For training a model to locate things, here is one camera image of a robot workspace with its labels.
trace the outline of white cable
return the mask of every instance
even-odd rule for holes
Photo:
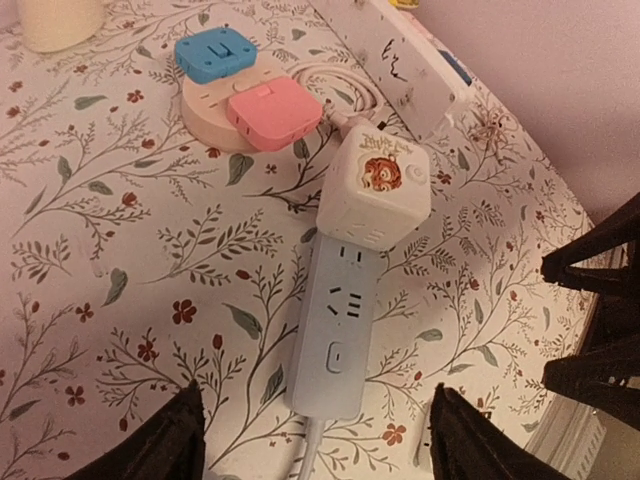
[[[302,466],[300,467],[298,480],[309,480],[311,478],[313,462],[318,455],[318,449],[322,443],[324,426],[324,420],[318,420],[317,418],[307,419],[307,433],[304,438],[307,448],[305,449],[304,457],[302,458]]]
[[[335,77],[349,84],[362,97],[362,105],[353,114],[345,116],[364,116],[373,118],[385,104],[385,98],[376,86],[367,78],[364,78],[348,68],[340,67],[332,63],[301,63],[289,71],[289,75],[305,88],[309,88],[309,80],[314,76]]]

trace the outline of red flower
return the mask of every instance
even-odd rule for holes
[[[84,395],[84,388],[82,388],[82,386],[76,388],[75,391],[73,390],[73,387],[67,387],[64,393],[69,395],[67,404],[70,407],[74,407],[76,404],[83,405],[85,402],[85,399],[82,397],[82,395]]]
[[[222,348],[222,335],[216,333],[213,336],[213,342],[211,343],[213,344],[213,348],[215,348],[216,350],[220,350]]]
[[[393,423],[387,425],[387,431],[382,434],[382,439],[387,442],[387,445],[393,447],[395,444],[400,445],[402,443],[402,435],[407,432],[404,425],[396,426]]]
[[[22,82],[19,80],[9,85],[9,90],[11,90],[13,93],[16,93],[21,88],[22,88]]]
[[[145,343],[138,345],[138,358],[143,362],[149,362],[158,358],[159,353],[153,349],[153,342],[147,340]]]
[[[140,90],[127,93],[127,102],[138,103],[140,100],[144,100],[144,95]]]
[[[238,270],[236,271],[236,277],[238,277],[240,280],[249,280],[251,278],[251,275],[246,270]]]
[[[220,150],[215,147],[208,148],[207,155],[209,155],[209,158],[218,158],[220,156]]]
[[[84,308],[76,307],[76,315],[80,315],[80,323],[86,322],[88,319],[93,317],[91,305],[89,305],[89,303],[85,303]]]
[[[191,300],[175,301],[173,302],[173,309],[176,311],[173,314],[173,323],[176,325],[180,325],[181,322],[191,323],[193,316],[198,312]]]
[[[451,175],[444,173],[442,170],[438,171],[436,178],[440,180],[443,185],[451,185]]]
[[[20,112],[22,112],[22,110],[20,110],[20,107],[11,107],[9,110],[7,110],[7,117],[15,118],[20,115]]]
[[[122,196],[122,204],[125,207],[135,207],[138,203],[138,197],[133,192],[127,192]]]

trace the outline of floral pattern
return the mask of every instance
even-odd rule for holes
[[[283,68],[359,67],[303,0],[107,9],[96,37],[56,54],[0,33],[0,480],[70,474],[193,379],[207,471],[295,474],[303,422],[283,394],[338,136],[323,123],[278,154],[201,145],[180,119],[171,52],[225,23]],[[383,254],[362,413],[327,424],[318,480],[421,478],[410,459],[438,382],[524,445],[551,398],[544,363],[583,331],[591,297],[546,285],[539,266],[589,220],[474,81],[455,129],[423,145],[433,213]],[[362,102],[335,78],[309,88]],[[376,121],[408,138],[390,108]]]

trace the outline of table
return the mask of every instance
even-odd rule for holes
[[[196,378],[207,475],[285,478],[301,420],[282,402],[323,174],[321,125],[277,154],[195,141],[176,39],[229,24],[262,55],[358,67],[302,0],[117,0],[90,42],[40,56],[0,34],[0,480],[64,476]],[[319,98],[359,99],[318,78]],[[364,404],[328,425],[314,478],[425,478],[424,404],[459,389],[524,445],[591,297],[546,285],[541,256],[589,228],[548,159],[475,79],[432,158],[433,214],[384,255]],[[407,135],[389,108],[387,131]]]

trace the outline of yellow object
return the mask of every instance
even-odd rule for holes
[[[389,0],[391,5],[398,8],[417,8],[420,0]]]

